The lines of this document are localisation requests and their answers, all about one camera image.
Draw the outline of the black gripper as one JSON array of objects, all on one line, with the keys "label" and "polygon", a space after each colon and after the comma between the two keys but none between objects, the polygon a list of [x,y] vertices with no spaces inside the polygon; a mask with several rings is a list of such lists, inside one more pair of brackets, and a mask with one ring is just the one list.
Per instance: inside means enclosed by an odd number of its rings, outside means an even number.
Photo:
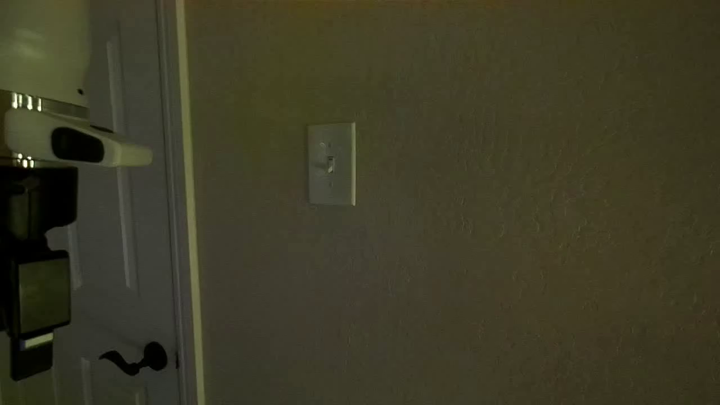
[{"label": "black gripper", "polygon": [[77,169],[0,169],[3,331],[10,375],[26,381],[55,361],[52,333],[71,324],[71,254],[48,233],[77,222]]}]

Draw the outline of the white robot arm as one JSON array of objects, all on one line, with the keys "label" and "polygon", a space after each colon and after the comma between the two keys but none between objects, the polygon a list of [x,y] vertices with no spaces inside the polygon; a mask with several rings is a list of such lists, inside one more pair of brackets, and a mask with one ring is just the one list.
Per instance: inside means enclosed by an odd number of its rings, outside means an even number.
[{"label": "white robot arm", "polygon": [[71,324],[71,254],[48,234],[77,222],[68,156],[89,117],[86,0],[0,3],[0,268],[13,384],[50,371],[55,331]]}]

